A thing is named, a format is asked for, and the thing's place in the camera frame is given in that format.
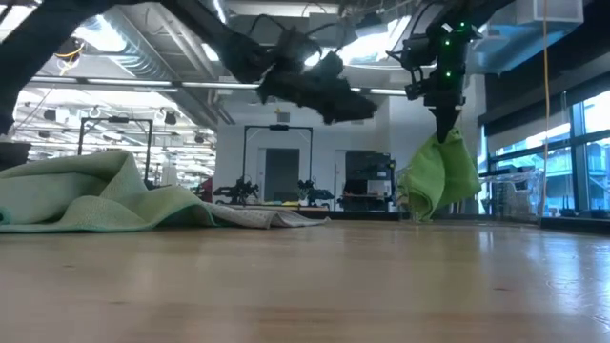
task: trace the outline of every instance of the wooden table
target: wooden table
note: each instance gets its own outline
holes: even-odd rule
[[[0,235],[0,342],[607,342],[610,241],[529,228]]]

